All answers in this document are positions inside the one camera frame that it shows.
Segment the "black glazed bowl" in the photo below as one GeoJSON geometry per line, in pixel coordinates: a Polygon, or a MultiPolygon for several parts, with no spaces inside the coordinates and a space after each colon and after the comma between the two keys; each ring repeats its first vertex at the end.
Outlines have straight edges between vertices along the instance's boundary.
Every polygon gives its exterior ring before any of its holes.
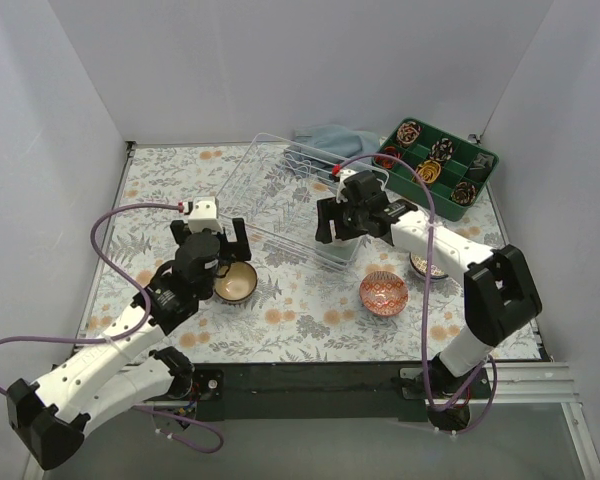
{"type": "Polygon", "coordinates": [[[221,267],[214,282],[214,293],[224,303],[240,304],[255,292],[258,275],[247,262],[234,262],[221,267]]]}

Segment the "blue white zigzag bowl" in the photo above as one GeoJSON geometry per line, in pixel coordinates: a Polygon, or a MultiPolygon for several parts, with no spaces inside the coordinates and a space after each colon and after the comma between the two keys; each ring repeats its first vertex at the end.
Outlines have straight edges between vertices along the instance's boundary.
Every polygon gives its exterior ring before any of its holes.
{"type": "Polygon", "coordinates": [[[409,300],[409,291],[401,277],[378,270],[361,281],[359,297],[364,307],[374,315],[391,317],[404,310],[409,300]]]}

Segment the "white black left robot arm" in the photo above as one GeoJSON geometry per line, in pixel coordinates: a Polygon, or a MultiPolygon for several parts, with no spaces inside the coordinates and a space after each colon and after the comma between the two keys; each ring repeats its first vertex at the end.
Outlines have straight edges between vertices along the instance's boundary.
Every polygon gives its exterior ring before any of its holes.
{"type": "Polygon", "coordinates": [[[230,241],[217,221],[172,222],[174,258],[120,316],[49,373],[6,389],[9,424],[43,470],[62,465],[96,428],[136,404],[162,395],[180,400],[191,392],[193,365],[173,347],[126,366],[196,314],[222,274],[250,260],[244,220],[235,218],[232,226],[236,238],[230,241]]]}

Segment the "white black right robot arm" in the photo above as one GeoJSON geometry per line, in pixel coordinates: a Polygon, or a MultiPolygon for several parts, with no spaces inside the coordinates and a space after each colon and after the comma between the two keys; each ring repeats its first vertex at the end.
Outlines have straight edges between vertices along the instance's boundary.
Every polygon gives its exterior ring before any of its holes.
{"type": "Polygon", "coordinates": [[[476,243],[406,200],[390,201],[370,171],[335,167],[331,177],[338,189],[317,203],[318,242],[378,238],[426,258],[462,287],[465,325],[433,359],[424,359],[420,380],[426,395],[459,395],[488,355],[542,311],[524,254],[512,245],[476,243]]]}

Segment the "pale green bowl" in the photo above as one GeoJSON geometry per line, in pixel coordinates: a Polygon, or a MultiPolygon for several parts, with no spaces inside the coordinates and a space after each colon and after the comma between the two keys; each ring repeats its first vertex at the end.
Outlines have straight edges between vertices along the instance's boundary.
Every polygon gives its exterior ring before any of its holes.
{"type": "Polygon", "coordinates": [[[359,244],[359,238],[350,240],[334,238],[331,243],[327,244],[317,242],[316,248],[325,260],[340,265],[348,265],[355,259],[359,244]]]}

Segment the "brown floral pattern bowl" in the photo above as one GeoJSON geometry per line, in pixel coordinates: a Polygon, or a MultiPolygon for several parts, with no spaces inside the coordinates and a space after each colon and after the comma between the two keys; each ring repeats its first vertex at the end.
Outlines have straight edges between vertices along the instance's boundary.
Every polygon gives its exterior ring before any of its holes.
{"type": "Polygon", "coordinates": [[[426,274],[427,270],[430,270],[430,274],[432,277],[435,277],[435,278],[447,277],[447,273],[444,272],[442,269],[438,268],[436,265],[432,265],[431,267],[429,267],[426,258],[423,256],[419,256],[419,255],[415,255],[415,254],[411,253],[409,255],[409,260],[410,260],[412,268],[422,276],[424,276],[426,274]]]}

